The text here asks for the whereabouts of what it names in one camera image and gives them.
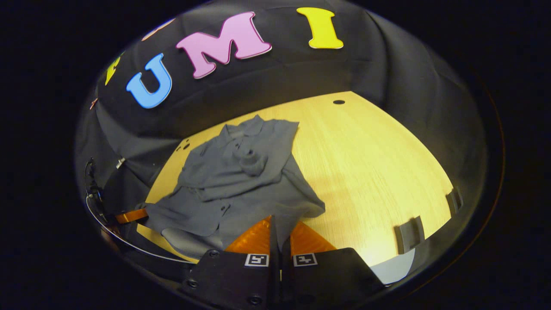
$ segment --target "white cable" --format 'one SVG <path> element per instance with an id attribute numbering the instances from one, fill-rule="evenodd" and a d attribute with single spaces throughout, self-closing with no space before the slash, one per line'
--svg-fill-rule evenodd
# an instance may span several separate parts
<path id="1" fill-rule="evenodd" d="M 163 259 L 167 259 L 167 260 L 173 260 L 173 261 L 177 261 L 179 263 L 186 263 L 186 264 L 193 264 L 192 262 L 190 261 L 185 261 L 185 260 L 180 260 L 180 259 L 174 259 L 174 258 L 169 258 L 169 257 L 164 257 L 164 256 L 161 256 L 161 255 L 157 255 L 157 254 L 153 254 L 153 253 L 150 253 L 144 249 L 140 249 L 138 247 L 136 247 L 135 245 L 127 242 L 126 240 L 122 239 L 121 237 L 117 236 L 116 234 L 114 234 L 113 232 L 111 232 L 111 230 L 109 230 L 107 227 L 105 227 L 105 225 L 103 225 L 103 223 L 96 217 L 96 215 L 92 212 L 92 209 L 90 208 L 90 205 L 88 204 L 88 196 L 86 196 L 86 206 L 88 207 L 88 210 L 90 211 L 90 213 L 92 214 L 92 216 L 94 216 L 94 219 L 96 219 L 96 221 L 98 223 L 100 223 L 106 231 L 108 231 L 111 235 L 115 236 L 117 239 L 119 239 L 120 241 L 130 245 L 131 247 L 133 247 L 134 249 L 138 250 L 138 251 L 141 251 L 141 252 L 144 252 L 146 254 L 149 254 L 149 255 L 152 255 L 152 256 L 155 256 L 155 257 L 158 257 L 158 258 L 163 258 Z"/>

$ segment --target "pink letter m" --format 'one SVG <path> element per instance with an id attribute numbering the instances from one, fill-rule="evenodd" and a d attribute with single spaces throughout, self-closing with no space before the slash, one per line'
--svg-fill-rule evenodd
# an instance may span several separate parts
<path id="1" fill-rule="evenodd" d="M 195 67 L 194 78 L 203 78 L 216 69 L 216 64 L 208 62 L 204 54 L 227 65 L 230 62 L 231 42 L 237 46 L 237 59 L 258 56 L 272 49 L 272 45 L 262 41 L 256 31 L 252 23 L 254 16 L 254 12 L 245 12 L 226 19 L 218 38 L 205 33 L 193 33 L 176 44 L 177 48 L 186 51 Z"/>

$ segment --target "table surface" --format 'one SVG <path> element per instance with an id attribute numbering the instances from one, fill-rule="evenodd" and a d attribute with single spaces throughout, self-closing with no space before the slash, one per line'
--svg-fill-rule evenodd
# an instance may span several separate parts
<path id="1" fill-rule="evenodd" d="M 335 100 L 345 103 L 334 104 Z M 336 248 L 352 247 L 368 265 L 375 265 L 398 255 L 394 226 L 421 216 L 428 238 L 450 219 L 446 194 L 452 184 L 438 161 L 398 121 L 353 92 L 272 106 L 182 140 L 146 202 L 155 203 L 173 191 L 190 150 L 217 136 L 225 124 L 238 125 L 256 114 L 264 120 L 300 122 L 293 155 L 326 204 L 323 215 L 302 221 Z M 137 230 L 186 258 L 159 233 L 142 225 Z"/>

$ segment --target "wrinkled fabric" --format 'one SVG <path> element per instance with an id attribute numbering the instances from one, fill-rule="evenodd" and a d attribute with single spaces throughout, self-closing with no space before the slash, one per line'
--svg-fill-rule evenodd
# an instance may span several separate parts
<path id="1" fill-rule="evenodd" d="M 226 248 L 248 228 L 274 215 L 281 247 L 299 218 L 316 217 L 325 204 L 304 179 L 291 148 L 297 122 L 258 115 L 193 149 L 174 191 L 144 204 L 148 226 L 198 236 L 215 232 Z"/>

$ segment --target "blue letter u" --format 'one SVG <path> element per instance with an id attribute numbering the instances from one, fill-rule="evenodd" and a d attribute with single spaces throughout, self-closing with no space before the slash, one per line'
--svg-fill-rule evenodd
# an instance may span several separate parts
<path id="1" fill-rule="evenodd" d="M 172 78 L 161 62 L 163 53 L 153 57 L 146 65 L 146 70 L 151 70 L 159 81 L 159 89 L 150 93 L 142 83 L 142 73 L 138 72 L 126 85 L 126 90 L 132 93 L 136 101 L 144 108 L 151 109 L 158 106 L 170 93 L 172 89 Z"/>

